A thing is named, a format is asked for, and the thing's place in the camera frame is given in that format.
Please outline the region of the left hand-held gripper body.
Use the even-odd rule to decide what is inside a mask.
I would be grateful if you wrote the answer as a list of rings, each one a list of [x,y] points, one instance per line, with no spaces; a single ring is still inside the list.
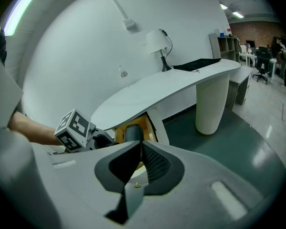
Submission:
[[[54,135],[69,153],[92,151],[115,144],[114,139],[76,108],[61,119]]]

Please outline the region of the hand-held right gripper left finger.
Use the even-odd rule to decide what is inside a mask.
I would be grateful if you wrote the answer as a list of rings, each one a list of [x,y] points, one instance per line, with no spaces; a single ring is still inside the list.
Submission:
[[[141,229],[127,218],[121,192],[105,189],[95,166],[111,154],[123,154],[138,142],[94,151],[50,156],[40,145],[31,151],[31,223],[39,229]]]

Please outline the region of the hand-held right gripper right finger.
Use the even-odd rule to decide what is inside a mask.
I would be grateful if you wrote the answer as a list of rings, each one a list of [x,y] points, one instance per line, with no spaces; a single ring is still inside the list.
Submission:
[[[144,196],[128,219],[132,229],[249,229],[276,199],[286,169],[268,147],[259,163],[227,167],[212,157],[147,142],[184,166],[179,183],[163,195]]]

